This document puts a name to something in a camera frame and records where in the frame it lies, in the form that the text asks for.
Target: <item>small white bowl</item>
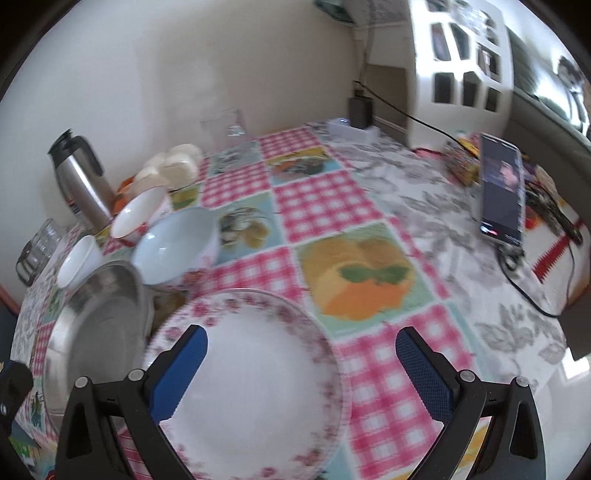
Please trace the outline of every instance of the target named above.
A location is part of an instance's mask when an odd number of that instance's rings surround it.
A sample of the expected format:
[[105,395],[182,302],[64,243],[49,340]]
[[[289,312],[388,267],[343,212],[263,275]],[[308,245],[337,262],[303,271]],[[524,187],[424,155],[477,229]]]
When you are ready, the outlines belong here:
[[57,273],[58,288],[74,290],[88,275],[103,264],[103,255],[95,237],[86,235],[78,240]]
[[202,282],[220,250],[215,213],[191,207],[154,225],[131,255],[144,285],[162,291],[183,291]]
[[132,247],[156,222],[174,211],[166,187],[139,194],[120,211],[111,226],[111,238]]

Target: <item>thermos lid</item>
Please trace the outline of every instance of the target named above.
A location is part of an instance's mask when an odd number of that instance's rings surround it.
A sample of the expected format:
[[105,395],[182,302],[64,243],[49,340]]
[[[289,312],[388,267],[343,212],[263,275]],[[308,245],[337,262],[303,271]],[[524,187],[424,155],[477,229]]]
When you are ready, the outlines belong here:
[[60,137],[53,142],[53,145],[49,149],[49,156],[53,160],[53,166],[59,167],[62,162],[71,156],[77,149],[76,139],[72,138],[72,130],[68,129],[63,132]]

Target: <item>metal screw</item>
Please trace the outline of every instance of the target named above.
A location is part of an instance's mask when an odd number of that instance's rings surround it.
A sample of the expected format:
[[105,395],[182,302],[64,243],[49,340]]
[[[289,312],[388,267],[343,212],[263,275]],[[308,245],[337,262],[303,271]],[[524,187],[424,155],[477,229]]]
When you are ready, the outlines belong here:
[[86,377],[79,377],[76,380],[76,383],[74,383],[74,385],[76,386],[76,388],[84,388],[87,383],[88,383],[88,379]]
[[527,378],[525,377],[517,377],[515,379],[515,383],[517,385],[519,385],[520,387],[529,387],[530,383],[527,381]]
[[137,382],[138,380],[142,380],[143,377],[144,377],[144,371],[141,368],[136,368],[135,370],[132,370],[131,372],[129,372],[129,375],[127,375],[127,378],[129,378],[132,382]]
[[476,375],[474,374],[474,372],[472,372],[470,370],[462,370],[460,372],[460,378],[464,382],[472,383],[472,382],[474,382],[474,380],[476,380]]

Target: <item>blue gripper pad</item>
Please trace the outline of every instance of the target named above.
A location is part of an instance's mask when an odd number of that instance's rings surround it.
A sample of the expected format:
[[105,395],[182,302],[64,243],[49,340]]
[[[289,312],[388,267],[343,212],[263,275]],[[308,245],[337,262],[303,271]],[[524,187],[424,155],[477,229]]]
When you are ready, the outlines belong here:
[[[190,329],[192,330],[192,327],[196,328],[187,338],[187,334]],[[156,364],[161,356],[174,355],[176,349],[178,349],[178,352],[176,352],[174,359],[166,359],[170,362],[170,366],[161,374],[160,380],[151,390],[150,415],[156,423],[173,416],[191,380],[201,366],[207,353],[207,333],[205,329],[197,325],[191,325],[174,347],[167,352],[161,353],[152,365]]]
[[447,425],[454,411],[453,392],[405,329],[396,336],[396,355],[431,418]]

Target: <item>checkered tablecloth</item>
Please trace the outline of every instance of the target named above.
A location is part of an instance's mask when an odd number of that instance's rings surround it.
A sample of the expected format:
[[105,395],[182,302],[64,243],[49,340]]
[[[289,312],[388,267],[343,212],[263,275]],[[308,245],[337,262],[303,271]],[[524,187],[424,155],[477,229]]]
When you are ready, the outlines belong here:
[[[209,158],[199,182],[175,193],[173,201],[214,209],[220,221],[240,212],[246,215],[242,222],[259,222],[258,233],[250,239],[244,233],[241,240],[225,245],[207,283],[189,297],[224,288],[259,288],[294,300],[315,315],[332,337],[353,392],[349,434],[322,478],[377,480],[405,475],[428,451],[441,427],[431,420],[398,362],[394,351],[398,330],[414,326],[456,368],[478,371],[469,334],[462,329],[444,282],[399,220],[368,197],[348,161],[336,155],[313,128],[261,137],[253,142],[250,163],[236,170],[222,162],[224,155]],[[312,163],[299,164],[302,158],[312,158]],[[52,280],[34,286],[25,300],[39,294],[48,297],[47,305],[27,320],[37,325],[27,359],[35,387],[18,421],[49,448],[55,448],[56,438],[45,409],[36,411],[34,420],[31,414],[35,393],[43,405],[40,377],[45,349],[63,302],[54,277],[72,244],[70,238],[60,252]],[[103,251],[113,255],[120,247],[107,241]],[[375,301],[375,308],[356,313],[361,320],[353,314],[347,317],[347,312],[339,316],[331,310],[338,309],[338,301],[327,305],[339,294],[347,295],[346,290],[329,288],[330,278],[343,262],[361,262],[365,268],[375,267],[374,271],[398,262],[410,272],[411,280],[405,286],[392,282],[392,295],[400,296],[397,302],[387,297],[371,300],[379,291],[367,285],[368,303]],[[335,282],[338,288],[358,294],[356,286],[347,286],[342,279]],[[148,479],[127,432],[121,443],[137,478]]]

